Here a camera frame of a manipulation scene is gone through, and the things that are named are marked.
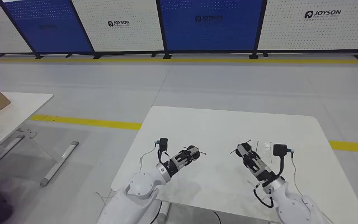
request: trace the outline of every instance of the yellow floor line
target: yellow floor line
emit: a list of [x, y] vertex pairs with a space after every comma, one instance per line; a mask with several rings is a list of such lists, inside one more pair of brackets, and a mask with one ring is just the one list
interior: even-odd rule
[[[50, 116], [50, 115], [40, 115], [40, 114], [34, 115], [30, 119], [40, 120], [42, 122], [80, 124], [80, 125], [88, 125], [88, 126], [120, 128], [120, 129], [130, 129], [130, 130], [139, 130], [140, 127], [142, 126], [142, 124], [140, 123], [115, 122], [110, 120], [94, 120], [94, 119], [85, 119], [85, 118], [67, 118], [63, 116]], [[330, 141], [329, 143], [331, 144], [331, 147], [334, 150], [358, 152], [357, 142]]]
[[50, 115], [34, 115], [31, 120], [41, 120], [43, 122], [56, 122], [66, 124], [80, 124], [88, 126], [108, 127], [108, 128], [121, 128], [139, 130], [142, 124], [130, 122], [113, 122], [110, 120], [94, 120], [84, 118], [67, 118], [63, 116], [50, 116]]
[[358, 152], [358, 142], [338, 142], [330, 141], [331, 147], [334, 150], [344, 150], [351, 152]]
[[333, 59], [195, 59], [195, 58], [172, 58], [172, 59], [161, 59], [161, 58], [102, 58], [98, 60], [93, 59], [0, 59], [0, 62], [195, 62], [195, 63], [323, 63], [323, 64], [358, 64], [358, 60], [333, 60]]

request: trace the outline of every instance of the table leg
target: table leg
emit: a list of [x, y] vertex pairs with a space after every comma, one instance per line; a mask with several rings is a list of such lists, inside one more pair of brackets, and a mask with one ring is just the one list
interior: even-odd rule
[[36, 144], [42, 151], [44, 151], [47, 155], [49, 155], [52, 159], [56, 161], [56, 164], [51, 168], [51, 170], [46, 174], [46, 176], [40, 182], [41, 187], [45, 187], [48, 185], [52, 177], [56, 174], [56, 172], [60, 169], [61, 165], [66, 161], [67, 157], [71, 154], [71, 152], [78, 146], [79, 142], [72, 142], [70, 146], [66, 149], [65, 153], [61, 156], [58, 153], [52, 150], [46, 150], [42, 148], [37, 142], [33, 140], [36, 137], [37, 133], [33, 132], [30, 128], [25, 125], [22, 125], [22, 129], [24, 129], [24, 133], [32, 140], [34, 144]]
[[4, 157], [19, 141], [21, 141], [25, 136], [23, 134], [18, 135], [12, 142], [10, 142], [6, 147], [0, 146], [1, 153], [0, 159]]
[[72, 142], [70, 146], [66, 149], [65, 153], [62, 155], [62, 160], [58, 161], [51, 170], [46, 174], [46, 176], [41, 181], [40, 185], [42, 187], [47, 186], [47, 184], [50, 182], [51, 178], [55, 175], [55, 173], [58, 171], [58, 169], [61, 167], [61, 165], [64, 163], [64, 161], [67, 159], [67, 157], [71, 154], [71, 152], [78, 146], [79, 142]]
[[162, 202], [162, 207], [157, 217], [158, 224], [165, 224], [167, 222], [170, 206], [171, 203]]

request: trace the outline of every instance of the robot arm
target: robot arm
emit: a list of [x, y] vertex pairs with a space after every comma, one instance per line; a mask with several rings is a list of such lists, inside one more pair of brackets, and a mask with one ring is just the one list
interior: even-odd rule
[[197, 147], [189, 146], [163, 163], [161, 154], [167, 154], [167, 141], [166, 138], [157, 141], [159, 163], [148, 172], [135, 174], [104, 208], [98, 224], [137, 224], [156, 199], [159, 193], [157, 186], [166, 185], [174, 174], [200, 156]]
[[288, 182], [280, 176], [284, 169], [284, 157], [287, 152], [294, 153], [287, 149], [286, 145], [275, 144], [274, 156], [280, 157], [280, 171], [276, 175], [259, 157], [252, 151], [248, 143], [239, 144], [235, 150], [239, 157], [243, 158], [244, 165], [251, 171], [260, 183], [263, 191], [271, 199], [271, 205], [264, 203], [256, 194], [256, 198], [269, 208], [274, 207], [273, 200], [278, 204], [276, 212], [284, 224], [329, 224], [328, 219], [319, 210], [315, 202], [308, 196], [301, 196], [288, 191]]

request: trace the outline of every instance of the white tabletop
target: white tabletop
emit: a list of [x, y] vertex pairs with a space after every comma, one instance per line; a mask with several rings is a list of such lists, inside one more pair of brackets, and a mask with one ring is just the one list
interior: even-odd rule
[[[160, 138], [168, 138], [170, 156], [191, 144], [207, 155], [160, 186], [159, 200], [279, 222], [275, 210], [263, 206], [253, 195], [248, 180], [254, 184], [258, 181], [242, 159], [229, 154], [238, 143], [252, 139], [253, 148], [260, 142], [257, 153], [276, 173], [279, 158], [272, 156], [271, 163], [264, 143], [282, 143], [294, 149], [300, 191], [312, 197], [334, 223], [358, 223], [357, 197], [313, 117], [154, 106], [112, 183], [113, 190], [123, 187], [139, 171], [139, 158]], [[158, 163], [156, 151], [143, 158], [142, 171]], [[293, 171], [287, 155], [282, 176], [289, 189], [297, 192]], [[259, 190], [258, 195], [262, 198], [265, 194]]]
[[0, 143], [53, 97], [52, 94], [2, 93], [11, 103], [0, 110]]

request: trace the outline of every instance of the floor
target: floor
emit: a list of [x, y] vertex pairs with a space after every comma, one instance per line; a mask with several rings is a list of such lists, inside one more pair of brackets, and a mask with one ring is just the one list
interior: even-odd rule
[[[329, 140], [348, 142], [358, 142], [357, 83], [358, 64], [0, 62], [1, 91], [54, 94], [38, 114], [141, 123], [151, 106], [160, 105], [309, 115]], [[15, 206], [6, 223], [96, 223], [104, 206], [96, 192], [112, 193], [112, 180], [136, 131], [39, 121], [27, 125], [38, 132], [35, 140], [42, 147], [63, 152], [72, 141], [81, 144], [45, 188], [39, 182], [52, 160], [29, 139], [1, 160], [0, 192]], [[335, 154], [358, 195], [358, 152]], [[218, 214], [222, 223], [265, 223]], [[172, 206], [168, 223], [219, 221], [212, 211]]]

